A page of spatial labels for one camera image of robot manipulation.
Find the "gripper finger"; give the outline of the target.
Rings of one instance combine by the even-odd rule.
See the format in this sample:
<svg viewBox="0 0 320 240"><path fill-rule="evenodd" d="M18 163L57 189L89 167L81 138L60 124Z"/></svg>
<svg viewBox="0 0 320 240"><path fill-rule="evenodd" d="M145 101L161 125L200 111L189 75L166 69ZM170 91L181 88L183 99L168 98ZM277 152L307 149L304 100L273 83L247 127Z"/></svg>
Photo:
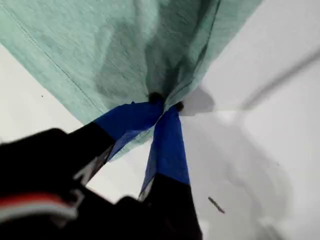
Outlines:
<svg viewBox="0 0 320 240"><path fill-rule="evenodd" d="M182 108L182 103L170 107L155 125L139 195L157 240L203 238L192 196L179 117Z"/></svg>
<svg viewBox="0 0 320 240"><path fill-rule="evenodd" d="M73 179L87 184L126 144L153 127L163 111L164 98L153 92L147 102L117 106L69 133Z"/></svg>

